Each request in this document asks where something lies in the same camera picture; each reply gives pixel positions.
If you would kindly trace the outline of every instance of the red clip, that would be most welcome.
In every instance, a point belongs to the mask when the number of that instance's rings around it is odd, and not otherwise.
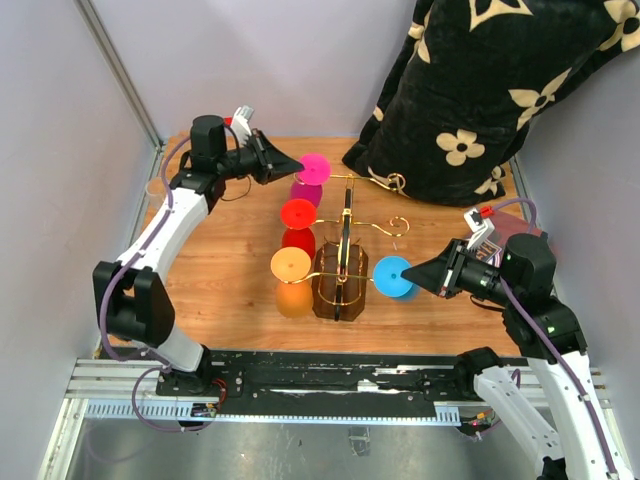
[[[481,216],[482,218],[490,217],[490,216],[491,216],[491,215],[493,215],[494,213],[496,213],[496,212],[494,212],[494,211],[493,211],[493,208],[491,208],[491,207],[481,207],[481,208],[480,208],[480,216]]]

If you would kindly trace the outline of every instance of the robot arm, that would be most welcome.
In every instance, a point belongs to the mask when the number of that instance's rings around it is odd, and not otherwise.
[[[262,132],[249,130],[251,113],[249,107],[236,111],[231,129],[244,147],[231,152],[227,152],[227,127],[221,117],[193,121],[191,151],[183,155],[171,180],[171,202],[167,196],[149,226],[116,262],[100,262],[93,272],[99,322],[101,306],[107,302],[103,319],[107,332],[154,349],[175,370],[197,372],[196,377],[206,377],[200,370],[207,368],[207,349],[175,323],[175,311],[164,288],[173,261],[223,196],[227,180],[251,175],[264,185],[303,169]]]
[[[405,270],[402,276],[444,298],[465,290],[505,307],[507,333],[538,377],[558,433],[512,387],[493,352],[489,360],[480,362],[478,351],[461,355],[457,367],[461,388],[494,408],[529,454],[539,479],[633,480],[597,402],[578,320],[551,295],[556,261],[546,241],[530,234],[513,235],[500,267],[477,260],[466,245],[464,240],[452,240],[437,258]],[[529,321],[539,327],[540,334]],[[586,395],[578,391],[569,372]]]

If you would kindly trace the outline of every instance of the colored disc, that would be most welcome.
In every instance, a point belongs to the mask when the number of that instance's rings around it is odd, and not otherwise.
[[[297,247],[281,248],[271,257],[271,272],[281,282],[300,280],[307,276],[310,268],[309,255]]]
[[[322,200],[322,185],[307,185],[293,182],[289,198],[304,198],[305,200],[309,200],[314,207],[318,207],[320,200]]]
[[[276,307],[283,317],[298,318],[311,313],[313,293],[309,282],[278,283],[276,288]]]
[[[310,227],[316,221],[316,207],[309,200],[294,198],[280,210],[282,223],[294,230]]]
[[[313,260],[316,256],[316,237],[309,228],[302,230],[287,228],[282,236],[282,248],[286,247],[298,247],[307,252],[309,258]]]
[[[300,180],[307,185],[322,185],[329,180],[331,166],[329,160],[319,153],[307,153],[300,159],[304,170],[298,174]]]
[[[410,300],[419,288],[400,276],[410,267],[411,264],[402,257],[385,257],[373,269],[373,283],[378,291],[387,297]]]

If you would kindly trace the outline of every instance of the red disc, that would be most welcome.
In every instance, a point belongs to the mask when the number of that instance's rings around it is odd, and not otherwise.
[[[282,248],[285,247],[298,247],[307,252],[309,258],[313,260],[316,255],[316,237],[309,228],[302,230],[287,228],[282,236]]]
[[[284,204],[280,210],[280,218],[287,227],[302,230],[316,221],[316,207],[309,200],[294,198]]]

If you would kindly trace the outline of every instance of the blue disc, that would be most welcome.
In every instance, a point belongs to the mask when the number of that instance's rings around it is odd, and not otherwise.
[[[373,284],[378,291],[387,297],[403,300],[408,295],[410,300],[417,293],[417,288],[413,283],[405,280],[400,275],[411,264],[402,257],[384,257],[373,269]]]

